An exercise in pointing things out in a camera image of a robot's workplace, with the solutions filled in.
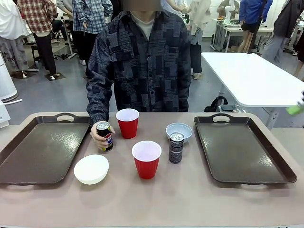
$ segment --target brown tray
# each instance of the brown tray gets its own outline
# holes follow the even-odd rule
[[[68,117],[70,120],[59,120]],[[61,181],[90,126],[89,117],[69,113],[34,118],[1,152],[0,183]]]
[[[222,116],[221,120],[214,120],[217,116]],[[295,173],[251,118],[220,113],[195,117],[194,122],[215,180],[239,184],[296,182]]]

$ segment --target red cup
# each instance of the red cup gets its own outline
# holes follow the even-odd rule
[[[126,108],[116,114],[123,138],[131,139],[137,134],[139,112],[135,109]]]
[[[162,148],[153,141],[141,141],[132,148],[138,175],[143,179],[155,176]]]

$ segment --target black can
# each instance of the black can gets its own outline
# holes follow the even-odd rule
[[[173,132],[170,135],[169,160],[174,163],[180,163],[182,159],[182,150],[184,147],[184,136],[181,133]]]
[[[108,122],[101,122],[97,125],[97,134],[101,137],[106,139],[106,142],[109,144],[108,148],[103,148],[103,151],[110,151],[113,149],[113,140],[112,140],[112,133],[111,127]]]

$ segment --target black pole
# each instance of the black pole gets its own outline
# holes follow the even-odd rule
[[[250,43],[250,46],[249,46],[248,54],[251,54],[251,50],[252,50],[253,45],[256,41],[257,32],[258,32],[258,30],[260,28],[260,25],[261,25],[261,22],[262,22],[262,16],[263,16],[263,12],[264,12],[264,8],[265,8],[266,3],[267,3],[267,0],[263,0],[263,5],[262,5],[262,8],[260,10],[260,15],[257,19],[256,29],[255,29],[255,32],[253,33],[253,36],[252,36],[252,40],[251,40],[251,43]]]

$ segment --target plaid shirt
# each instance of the plaid shirt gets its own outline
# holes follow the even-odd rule
[[[92,122],[109,119],[112,96],[117,109],[187,112],[190,78],[188,31],[172,13],[156,12],[149,41],[121,12],[97,37],[89,61],[87,111]]]
[[[33,33],[50,32],[57,6],[52,0],[18,0],[18,7]]]
[[[110,0],[73,0],[74,31],[99,34],[113,12]]]

